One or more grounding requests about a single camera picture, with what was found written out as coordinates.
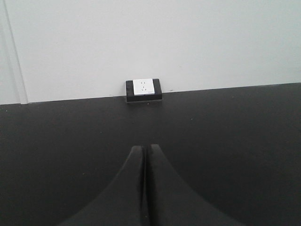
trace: wall socket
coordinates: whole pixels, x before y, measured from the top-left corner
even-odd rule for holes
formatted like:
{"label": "wall socket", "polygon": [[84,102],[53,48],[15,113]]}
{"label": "wall socket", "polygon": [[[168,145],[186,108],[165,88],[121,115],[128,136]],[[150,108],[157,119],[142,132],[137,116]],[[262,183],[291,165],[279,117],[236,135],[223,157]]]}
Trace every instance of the wall socket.
{"label": "wall socket", "polygon": [[154,83],[152,79],[134,79],[134,96],[155,94]]}
{"label": "wall socket", "polygon": [[[135,85],[136,94],[138,94],[138,95],[134,95],[134,81],[132,81],[132,80],[126,81],[127,103],[140,102],[140,101],[152,101],[152,100],[160,101],[160,100],[162,100],[162,90],[161,90],[159,79],[152,79],[152,82],[150,81],[150,87],[151,87],[150,89],[148,89],[149,86],[147,86],[147,84],[149,84],[149,83],[147,81],[145,81],[144,79],[137,80],[137,81],[135,81],[135,83],[136,83],[136,85]],[[152,86],[154,86],[154,94],[151,94],[151,92],[150,92],[152,89]]]}

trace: white outlet faceplate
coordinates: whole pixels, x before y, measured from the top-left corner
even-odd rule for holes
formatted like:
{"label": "white outlet faceplate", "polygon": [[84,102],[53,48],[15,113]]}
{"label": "white outlet faceplate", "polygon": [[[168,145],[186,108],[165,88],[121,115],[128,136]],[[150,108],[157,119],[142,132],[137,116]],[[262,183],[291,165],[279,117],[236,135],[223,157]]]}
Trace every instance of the white outlet faceplate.
{"label": "white outlet faceplate", "polygon": [[134,79],[134,96],[155,94],[154,83],[152,79]]}

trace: black curved object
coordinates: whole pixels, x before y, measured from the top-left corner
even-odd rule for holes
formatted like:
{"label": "black curved object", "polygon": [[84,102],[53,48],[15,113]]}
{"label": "black curved object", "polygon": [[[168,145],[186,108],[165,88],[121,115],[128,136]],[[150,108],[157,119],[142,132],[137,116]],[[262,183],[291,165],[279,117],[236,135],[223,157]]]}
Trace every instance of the black curved object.
{"label": "black curved object", "polygon": [[146,156],[146,189],[154,226],[242,226],[196,194],[176,173],[159,145]]}
{"label": "black curved object", "polygon": [[134,146],[108,187],[59,226],[140,226],[143,181],[143,148]]}

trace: vertical wall seam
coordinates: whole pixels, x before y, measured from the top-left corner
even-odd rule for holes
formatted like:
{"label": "vertical wall seam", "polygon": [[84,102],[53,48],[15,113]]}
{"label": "vertical wall seam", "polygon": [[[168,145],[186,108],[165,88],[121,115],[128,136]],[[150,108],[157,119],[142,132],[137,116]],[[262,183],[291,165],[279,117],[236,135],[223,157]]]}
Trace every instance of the vertical wall seam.
{"label": "vertical wall seam", "polygon": [[3,32],[4,38],[6,40],[7,50],[8,50],[8,57],[10,61],[10,66],[12,69],[12,74],[14,77],[14,81],[16,84],[17,92],[19,95],[20,103],[27,104],[28,103],[28,96],[26,92],[24,77],[21,70],[21,65],[18,57],[18,52],[16,49],[16,44],[8,16],[8,10],[5,3],[5,0],[0,0],[3,4],[3,15],[2,15],[2,22],[3,22]]}

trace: black floor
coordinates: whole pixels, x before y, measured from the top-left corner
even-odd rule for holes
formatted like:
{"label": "black floor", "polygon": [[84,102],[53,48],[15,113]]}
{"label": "black floor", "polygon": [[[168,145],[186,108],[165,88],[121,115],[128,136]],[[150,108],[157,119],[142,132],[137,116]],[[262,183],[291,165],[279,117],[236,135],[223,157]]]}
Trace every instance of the black floor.
{"label": "black floor", "polygon": [[301,225],[301,83],[0,105],[0,225],[57,225],[148,144],[247,225]]}

